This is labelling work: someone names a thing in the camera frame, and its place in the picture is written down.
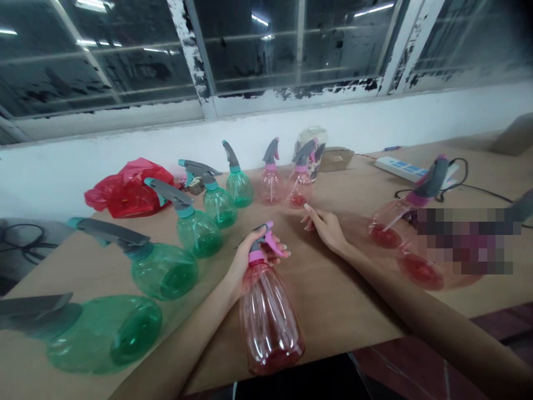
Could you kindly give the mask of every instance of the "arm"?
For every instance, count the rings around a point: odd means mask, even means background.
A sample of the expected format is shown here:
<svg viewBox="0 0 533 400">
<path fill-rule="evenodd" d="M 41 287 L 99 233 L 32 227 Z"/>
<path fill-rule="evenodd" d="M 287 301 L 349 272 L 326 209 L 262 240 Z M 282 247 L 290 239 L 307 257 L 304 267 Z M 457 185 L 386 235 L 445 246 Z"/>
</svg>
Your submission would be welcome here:
<svg viewBox="0 0 533 400">
<path fill-rule="evenodd" d="M 228 273 L 205 301 L 170 334 L 115 390 L 109 400 L 173 400 L 178 397 L 198 359 L 229 310 L 241 296 L 253 242 L 265 233 L 262 226 L 250 233 L 237 249 Z M 278 243 L 284 257 L 290 255 Z M 273 251 L 265 251 L 270 263 L 279 263 Z"/>
<path fill-rule="evenodd" d="M 350 263 L 424 342 L 493 399 L 531 398 L 533 371 L 512 351 L 418 286 L 378 267 L 350 245 L 331 213 L 307 204 L 305 229 Z"/>
</svg>

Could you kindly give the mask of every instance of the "green spray bottle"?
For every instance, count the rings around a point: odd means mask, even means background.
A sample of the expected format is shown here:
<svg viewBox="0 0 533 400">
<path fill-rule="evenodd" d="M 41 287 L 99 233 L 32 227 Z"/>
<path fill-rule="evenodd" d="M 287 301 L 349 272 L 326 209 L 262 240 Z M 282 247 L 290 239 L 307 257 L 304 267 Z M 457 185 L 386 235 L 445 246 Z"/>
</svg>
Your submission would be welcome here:
<svg viewBox="0 0 533 400">
<path fill-rule="evenodd" d="M 116 243 L 132 261 L 133 282 L 147 296 L 176 300 L 196 284 L 196 259 L 184 249 L 152 243 L 148 236 L 96 219 L 71 218 L 68 225 L 94 236 L 103 246 Z"/>
<path fill-rule="evenodd" d="M 98 297 L 69 303 L 72 293 L 0 301 L 0 329 L 46 343 L 57 369 L 111 374 L 141 359 L 159 336 L 162 313 L 142 296 Z"/>
<path fill-rule="evenodd" d="M 254 201 L 254 187 L 250 178 L 240 170 L 239 160 L 228 142 L 222 141 L 229 161 L 231 174 L 226 181 L 226 190 L 233 198 L 237 208 L 245 208 Z"/>
<path fill-rule="evenodd" d="M 215 255 L 222 247 L 222 233 L 207 214 L 195 210 L 194 199 L 163 181 L 146 178 L 144 183 L 155 190 L 161 205 L 167 200 L 174 204 L 178 213 L 178 237 L 182 246 L 196 258 Z"/>
<path fill-rule="evenodd" d="M 205 185 L 204 208 L 208 216 L 214 219 L 220 229 L 229 228 L 237 221 L 237 207 L 231 196 L 218 186 L 215 176 L 222 175 L 205 164 L 181 159 L 178 162 L 187 171 L 189 186 L 194 177 L 201 177 Z"/>
</svg>

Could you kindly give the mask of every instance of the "hand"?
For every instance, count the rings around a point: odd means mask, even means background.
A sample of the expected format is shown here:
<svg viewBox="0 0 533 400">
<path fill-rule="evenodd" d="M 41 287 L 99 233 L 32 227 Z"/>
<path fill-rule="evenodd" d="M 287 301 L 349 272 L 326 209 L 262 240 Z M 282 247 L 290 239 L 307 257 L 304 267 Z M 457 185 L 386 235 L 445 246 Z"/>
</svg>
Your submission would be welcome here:
<svg viewBox="0 0 533 400">
<path fill-rule="evenodd" d="M 314 210 L 308 204 L 304 204 L 304 208 L 307 215 L 300 222 L 306 222 L 306 231 L 311 232 L 316 228 L 324 244 L 337 254 L 349 246 L 335 214 Z"/>
<path fill-rule="evenodd" d="M 237 248 L 237 253 L 233 259 L 232 265 L 229 267 L 228 273 L 225 279 L 231 285 L 231 290 L 235 293 L 235 300 L 237 300 L 243 292 L 241 291 L 244 275 L 248 269 L 248 253 L 252 247 L 252 244 L 265 234 L 267 227 L 261 225 L 259 229 L 250 232 Z M 272 235 L 272 239 L 276 243 L 278 250 L 283 253 L 283 258 L 290 256 L 290 252 L 287 251 L 287 246 L 280 243 L 279 238 L 276 235 Z M 266 243 L 259 243 L 259 247 L 265 255 L 265 261 L 271 265 L 277 265 L 280 263 L 280 256 L 270 248 Z"/>
</svg>

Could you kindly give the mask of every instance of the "red plastic bag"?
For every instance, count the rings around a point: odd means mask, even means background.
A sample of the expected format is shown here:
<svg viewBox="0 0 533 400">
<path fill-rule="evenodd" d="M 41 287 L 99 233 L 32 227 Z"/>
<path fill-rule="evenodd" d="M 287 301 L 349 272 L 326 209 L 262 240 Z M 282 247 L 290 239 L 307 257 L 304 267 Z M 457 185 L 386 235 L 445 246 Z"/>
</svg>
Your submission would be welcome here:
<svg viewBox="0 0 533 400">
<path fill-rule="evenodd" d="M 106 208 L 113 218 L 147 217 L 166 207 L 159 205 L 157 194 L 144 184 L 145 178 L 159 179 L 181 189 L 162 166 L 144 158 L 130 161 L 118 174 L 108 176 L 85 192 L 85 203 L 96 211 Z"/>
</svg>

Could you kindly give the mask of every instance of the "power strip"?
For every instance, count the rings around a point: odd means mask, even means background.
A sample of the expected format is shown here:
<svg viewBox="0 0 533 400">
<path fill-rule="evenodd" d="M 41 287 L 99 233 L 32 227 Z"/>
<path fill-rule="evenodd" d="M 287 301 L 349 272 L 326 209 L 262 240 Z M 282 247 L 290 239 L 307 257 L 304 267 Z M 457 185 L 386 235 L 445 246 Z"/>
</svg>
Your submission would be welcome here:
<svg viewBox="0 0 533 400">
<path fill-rule="evenodd" d="M 426 175 L 428 172 L 427 169 L 408 164 L 404 161 L 400 161 L 392 157 L 378 158 L 374 165 L 378 168 L 384 169 L 385 171 L 398 175 L 399 177 L 405 178 L 411 182 L 418 182 L 420 178 Z M 448 168 L 448 173 L 446 174 L 446 179 L 444 180 L 444 183 L 441 186 L 441 190 L 447 189 L 451 185 L 457 183 L 457 180 L 453 179 L 451 176 L 458 169 L 459 166 L 456 164 L 453 164 Z"/>
</svg>

